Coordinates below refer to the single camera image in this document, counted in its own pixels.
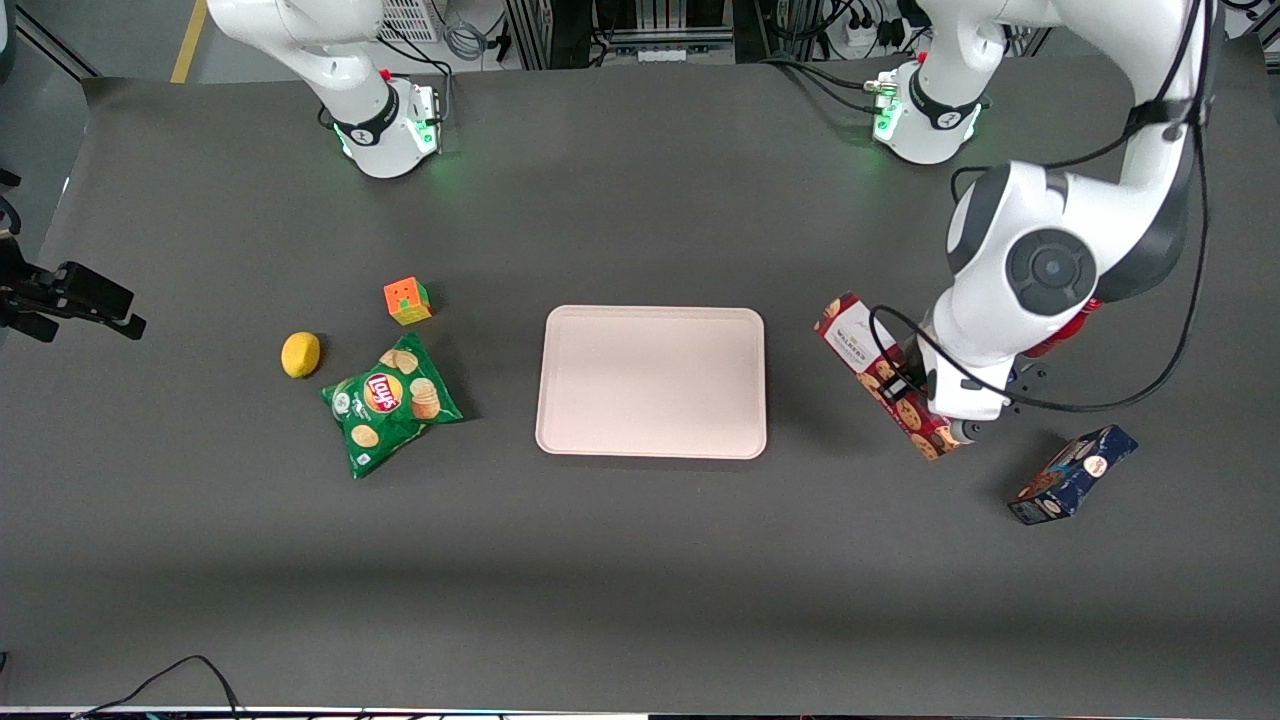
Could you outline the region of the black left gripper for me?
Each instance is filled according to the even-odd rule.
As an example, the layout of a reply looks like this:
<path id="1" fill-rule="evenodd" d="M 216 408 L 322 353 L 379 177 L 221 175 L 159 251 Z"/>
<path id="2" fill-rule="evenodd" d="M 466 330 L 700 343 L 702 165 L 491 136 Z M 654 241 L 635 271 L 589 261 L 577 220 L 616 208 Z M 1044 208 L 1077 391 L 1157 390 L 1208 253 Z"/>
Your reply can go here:
<path id="1" fill-rule="evenodd" d="M 1039 392 L 1051 378 L 1050 365 L 1012 365 L 1005 387 L 1005 407 L 1012 413 L 1021 413 L 1024 407 L 1038 409 L 1036 402 L 1041 401 Z M 883 379 L 879 396 L 887 404 L 896 404 L 909 396 L 909 383 L 900 375 L 892 374 Z"/>

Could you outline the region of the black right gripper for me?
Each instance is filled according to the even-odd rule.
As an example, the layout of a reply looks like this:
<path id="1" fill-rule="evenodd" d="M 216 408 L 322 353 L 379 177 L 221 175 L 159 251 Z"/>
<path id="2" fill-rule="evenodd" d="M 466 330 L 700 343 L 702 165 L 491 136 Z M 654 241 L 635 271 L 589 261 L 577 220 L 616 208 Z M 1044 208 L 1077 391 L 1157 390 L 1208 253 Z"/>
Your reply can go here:
<path id="1" fill-rule="evenodd" d="M 59 324 L 45 316 L 52 305 L 41 273 L 27 263 L 17 240 L 1 241 L 1 327 L 51 343 Z M 58 296 L 55 316 L 102 325 L 128 340 L 145 333 L 146 320 L 131 313 L 133 292 L 79 263 L 58 268 Z"/>

